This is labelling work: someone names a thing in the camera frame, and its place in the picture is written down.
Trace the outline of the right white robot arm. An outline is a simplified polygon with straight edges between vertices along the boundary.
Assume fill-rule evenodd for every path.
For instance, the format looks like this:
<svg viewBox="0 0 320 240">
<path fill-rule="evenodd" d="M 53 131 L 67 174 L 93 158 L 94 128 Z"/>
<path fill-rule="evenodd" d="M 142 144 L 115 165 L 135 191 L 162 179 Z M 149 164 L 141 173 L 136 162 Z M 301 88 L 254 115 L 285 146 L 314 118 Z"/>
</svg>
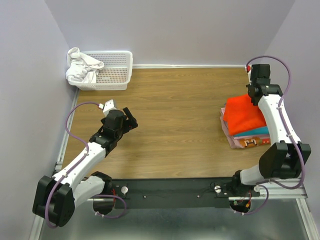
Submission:
<svg viewBox="0 0 320 240">
<path fill-rule="evenodd" d="M 309 144 L 302 143 L 293 129 L 285 109 L 284 96 L 278 84 L 272 84 L 269 64 L 246 66 L 249 75 L 247 91 L 251 103 L 257 106 L 265 119 L 270 148 L 260 157 L 257 165 L 238 170 L 232 176 L 229 190 L 241 196 L 258 184 L 275 183 L 285 189 L 279 180 L 297 179 L 299 182 L 292 189 L 299 188 L 305 179 L 305 164 L 311 155 Z"/>
</svg>

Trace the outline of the orange t shirt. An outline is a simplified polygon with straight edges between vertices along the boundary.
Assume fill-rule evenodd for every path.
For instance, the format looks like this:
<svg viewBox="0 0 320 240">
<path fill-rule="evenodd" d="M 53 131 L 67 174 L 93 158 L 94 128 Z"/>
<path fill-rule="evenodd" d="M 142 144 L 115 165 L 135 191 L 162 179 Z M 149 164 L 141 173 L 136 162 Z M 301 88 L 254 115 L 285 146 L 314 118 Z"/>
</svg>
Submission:
<svg viewBox="0 0 320 240">
<path fill-rule="evenodd" d="M 248 94 L 228 98 L 224 108 L 223 120 L 231 136 L 267 126 L 261 110 L 251 103 Z"/>
</svg>

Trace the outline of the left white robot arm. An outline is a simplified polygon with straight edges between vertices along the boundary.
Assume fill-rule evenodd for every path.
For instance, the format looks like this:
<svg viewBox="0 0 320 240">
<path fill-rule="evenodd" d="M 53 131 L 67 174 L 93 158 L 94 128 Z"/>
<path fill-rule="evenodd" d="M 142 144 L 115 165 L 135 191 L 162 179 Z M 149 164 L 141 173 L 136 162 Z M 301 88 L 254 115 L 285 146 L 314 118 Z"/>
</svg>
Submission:
<svg viewBox="0 0 320 240">
<path fill-rule="evenodd" d="M 82 152 L 53 176 L 43 176 L 37 184 L 32 212 L 42 217 L 51 229 L 63 227 L 76 207 L 90 198 L 124 199 L 114 193 L 111 178 L 101 172 L 86 178 L 89 170 L 106 158 L 124 134 L 138 127 L 130 110 L 110 109 L 101 120 L 102 127 L 85 142 Z"/>
</svg>

